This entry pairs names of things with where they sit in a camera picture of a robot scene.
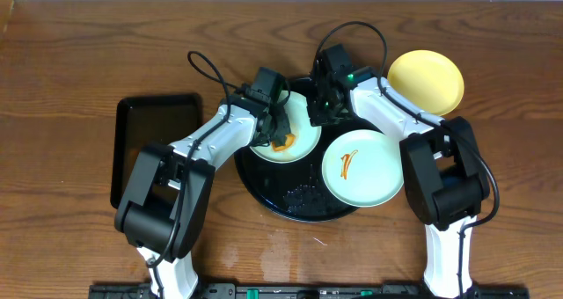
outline yellow bowl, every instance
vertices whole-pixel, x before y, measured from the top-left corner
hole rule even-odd
[[[436,115],[451,112],[464,96],[464,79],[456,64],[432,51],[401,55],[389,68],[387,80],[420,109]]]

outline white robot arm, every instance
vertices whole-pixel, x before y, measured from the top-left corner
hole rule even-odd
[[[209,131],[227,113],[227,105],[219,106],[217,114],[197,131],[183,140],[171,144],[173,153],[180,157],[186,157],[194,140],[198,139],[206,131]],[[230,118],[217,130],[201,141],[198,149],[194,152],[193,160],[205,160],[208,164],[219,169],[221,165],[231,157],[235,151],[247,146],[255,133],[257,119],[239,106],[230,107]],[[179,190],[180,183],[169,179],[168,186]],[[147,247],[137,249],[145,261],[156,259],[159,253]],[[189,252],[184,258],[176,258],[172,263],[163,261],[157,266],[158,277],[162,282],[165,298],[189,298],[198,283],[197,273],[192,266],[192,254]],[[158,284],[153,270],[150,270],[151,291],[158,294]]]
[[[444,118],[424,113],[409,100],[401,96],[382,78],[383,87],[392,97],[403,106],[409,108],[413,113],[422,113],[426,120],[439,125]],[[433,128],[416,120],[405,113],[386,98],[377,87],[377,79],[372,77],[359,83],[350,91],[350,100],[354,113],[363,118],[390,138],[400,142],[411,134],[424,134]],[[434,158],[442,157],[441,152],[433,153]],[[469,222],[475,222],[476,217],[465,218],[452,223],[447,230],[439,230],[434,226],[426,225],[426,241],[428,262],[424,272],[424,281],[432,294],[443,298],[455,298],[459,295],[457,285],[457,263],[459,256],[459,231],[461,226]],[[462,270],[462,282],[464,291],[472,285],[469,275],[469,248],[471,229],[465,231],[464,259]]]

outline wood grain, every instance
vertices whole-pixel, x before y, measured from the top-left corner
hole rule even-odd
[[[259,66],[303,74],[319,40],[350,19],[381,28],[390,61],[430,49],[464,74],[449,117],[472,122],[502,195],[498,216],[474,230],[473,279],[563,296],[563,3],[361,1],[17,2],[0,44],[3,295],[84,298],[95,282],[148,278],[109,203],[121,98],[197,91],[209,119],[222,92],[189,68],[188,49],[235,83]],[[351,28],[335,40],[379,64],[373,34]],[[193,255],[200,275],[241,283],[418,281],[424,238],[401,193],[334,222],[280,218],[230,160]]]
[[[7,25],[13,4],[13,0],[0,0],[0,40],[8,30]]]

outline black cable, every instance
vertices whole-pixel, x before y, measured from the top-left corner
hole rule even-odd
[[[282,101],[282,102],[278,102],[277,105],[275,105],[276,108],[283,108],[285,106],[285,104],[288,103],[289,101],[289,97],[291,97],[291,86],[289,85],[289,81],[285,81],[285,88],[288,91],[288,96]]]
[[[194,61],[192,60],[192,56],[191,56],[189,53],[188,53],[188,55],[187,55],[187,61],[190,62],[190,65],[192,65],[192,67],[193,67],[197,72],[199,72],[200,74],[204,75],[207,79],[211,79],[211,80],[213,80],[213,81],[216,82],[216,83],[223,84],[223,83],[221,82],[221,78],[215,78],[215,77],[211,76],[210,74],[206,73],[203,69],[199,68],[199,67],[194,63]],[[228,82],[224,82],[224,83],[225,83],[225,85],[229,86],[230,88],[234,88],[235,91],[239,91],[239,90],[241,89],[241,87],[238,87],[238,86],[236,86],[235,84],[231,84],[231,83],[228,83]]]
[[[149,259],[148,263],[151,263],[154,261],[154,259]],[[152,274],[155,276],[155,281],[157,282],[158,285],[158,298],[160,299],[165,299],[165,286],[163,286],[162,281],[160,280],[160,275],[158,274],[158,269],[156,267],[151,268],[152,270]]]
[[[198,55],[203,61],[205,61],[209,65],[209,67],[216,73],[216,75],[219,79],[215,80],[213,77],[211,77],[210,75],[205,73],[203,70],[201,70],[199,67],[197,67],[192,60],[192,55]],[[195,70],[200,72],[205,77],[210,78],[213,81],[216,81],[223,86],[223,89],[224,89],[224,92],[225,92],[225,100],[226,100],[226,103],[227,103],[227,113],[223,116],[223,118],[219,122],[217,122],[217,124],[215,124],[212,128],[207,130],[205,133],[203,133],[199,138],[195,139],[194,142],[191,145],[190,150],[187,152],[186,160],[185,160],[185,163],[184,163],[184,172],[182,174],[182,180],[180,182],[180,189],[179,189],[179,195],[178,195],[178,207],[176,208],[176,215],[174,217],[174,224],[172,225],[172,231],[170,232],[170,236],[168,237],[168,242],[166,243],[165,249],[160,253],[160,256],[158,256],[157,259],[154,259],[154,260],[151,260],[150,262],[147,262],[147,267],[153,269],[153,272],[157,271],[156,268],[157,268],[158,264],[160,264],[165,259],[166,254],[168,252],[172,251],[172,246],[174,245],[174,240],[176,239],[176,236],[178,235],[179,220],[180,220],[180,217],[182,215],[182,206],[184,205],[185,196],[188,195],[187,188],[188,188],[188,181],[189,181],[189,165],[191,164],[192,156],[194,155],[195,150],[200,146],[201,142],[206,137],[208,137],[210,134],[215,132],[222,124],[224,124],[229,119],[229,116],[230,116],[230,93],[229,93],[229,89],[227,88],[227,83],[224,81],[223,76],[221,76],[221,73],[219,72],[217,67],[204,54],[202,54],[200,52],[196,52],[196,51],[189,51],[187,53],[187,60],[190,62],[192,67],[194,67]],[[162,287],[161,287],[162,284],[160,284],[158,286],[159,286],[159,292],[160,292],[162,290]]]
[[[473,228],[473,227],[477,227],[480,226],[482,224],[485,224],[489,221],[491,221],[494,216],[497,214],[498,210],[499,210],[499,206],[501,204],[501,196],[499,193],[499,187],[498,184],[496,182],[496,179],[494,178],[493,173],[491,172],[491,169],[489,168],[489,166],[486,164],[485,160],[483,159],[483,157],[481,157],[481,155],[469,144],[469,142],[467,142],[461,135],[458,135],[457,133],[455,133],[454,131],[452,131],[450,128],[444,126],[442,123],[440,125],[435,124],[434,122],[431,122],[429,120],[426,120],[422,117],[421,113],[414,113],[412,112],[410,109],[408,109],[407,107],[401,105],[397,100],[395,100],[390,94],[389,92],[387,92],[387,88],[383,87],[381,85],[381,78],[383,76],[384,73],[384,68],[385,68],[385,64],[387,62],[387,51],[388,51],[388,47],[387,47],[387,41],[385,40],[384,35],[373,25],[366,23],[366,22],[361,22],[361,21],[350,21],[344,24],[341,24],[339,26],[336,26],[335,28],[332,29],[331,32],[329,32],[324,39],[321,40],[320,44],[317,47],[317,52],[315,53],[315,61],[313,62],[313,68],[311,71],[311,77],[314,78],[315,76],[315,70],[317,68],[318,65],[318,56],[320,54],[320,50],[322,49],[323,45],[325,44],[326,40],[328,40],[329,37],[331,37],[334,33],[336,33],[338,30],[340,30],[343,27],[346,26],[366,26],[369,29],[375,31],[377,33],[377,35],[379,35],[379,38],[381,39],[383,46],[384,46],[384,57],[383,57],[383,61],[381,63],[381,68],[379,69],[379,72],[377,73],[377,87],[379,88],[379,90],[381,91],[381,93],[389,100],[392,102],[393,105],[397,106],[399,109],[403,110],[405,113],[411,115],[413,118],[415,118],[416,120],[429,125],[432,128],[436,128],[441,130],[444,135],[448,135],[451,139],[453,139],[454,141],[456,141],[458,144],[461,144],[464,148],[466,148],[467,150],[469,150],[470,154],[472,154],[472,156],[479,162],[479,164],[481,165],[481,167],[483,168],[483,170],[486,173],[486,176],[488,177],[488,179],[490,180],[491,183],[491,187],[493,188],[493,193],[494,193],[494,205],[493,205],[493,209],[491,210],[491,212],[484,217],[483,219],[477,220],[476,222],[473,223],[469,223],[469,224],[465,224],[461,227],[460,231],[459,231],[459,258],[458,258],[458,267],[457,267],[457,281],[459,284],[459,298],[463,298],[464,297],[464,288],[463,288],[463,283],[462,283],[462,276],[461,276],[461,272],[462,272],[462,265],[463,265],[463,258],[464,258],[464,239],[465,239],[465,230],[469,229],[469,228]]]

